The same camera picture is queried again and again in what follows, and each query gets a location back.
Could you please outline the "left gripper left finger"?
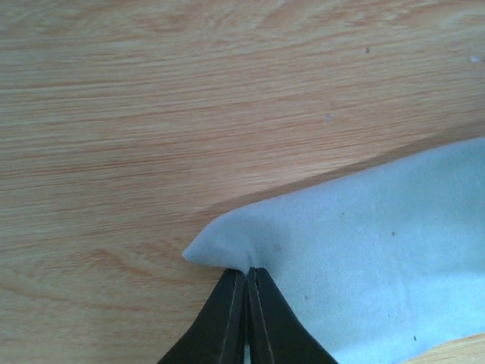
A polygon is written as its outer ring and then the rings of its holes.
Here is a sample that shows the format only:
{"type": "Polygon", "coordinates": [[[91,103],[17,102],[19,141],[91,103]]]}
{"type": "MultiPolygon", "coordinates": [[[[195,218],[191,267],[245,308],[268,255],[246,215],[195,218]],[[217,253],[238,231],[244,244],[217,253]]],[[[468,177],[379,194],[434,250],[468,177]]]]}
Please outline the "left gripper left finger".
{"type": "Polygon", "coordinates": [[[227,269],[193,324],[159,362],[243,363],[245,345],[246,276],[227,269]]]}

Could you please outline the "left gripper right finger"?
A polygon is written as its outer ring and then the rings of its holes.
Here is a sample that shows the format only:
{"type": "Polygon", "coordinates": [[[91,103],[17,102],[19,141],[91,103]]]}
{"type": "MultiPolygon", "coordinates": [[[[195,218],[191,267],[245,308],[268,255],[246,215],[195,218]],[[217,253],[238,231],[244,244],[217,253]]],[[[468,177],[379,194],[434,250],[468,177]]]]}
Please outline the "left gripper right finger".
{"type": "Polygon", "coordinates": [[[251,268],[246,287],[250,362],[336,362],[300,323],[266,269],[251,268]]]}

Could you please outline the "light blue cleaning cloth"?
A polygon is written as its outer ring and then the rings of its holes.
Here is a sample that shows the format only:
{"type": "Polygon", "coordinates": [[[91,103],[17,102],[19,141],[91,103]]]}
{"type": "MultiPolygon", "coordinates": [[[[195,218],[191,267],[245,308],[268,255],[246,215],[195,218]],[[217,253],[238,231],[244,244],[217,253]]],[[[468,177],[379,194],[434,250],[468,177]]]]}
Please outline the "light blue cleaning cloth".
{"type": "Polygon", "coordinates": [[[484,141],[256,202],[183,257],[266,268],[340,363],[398,363],[484,330],[484,141]]]}

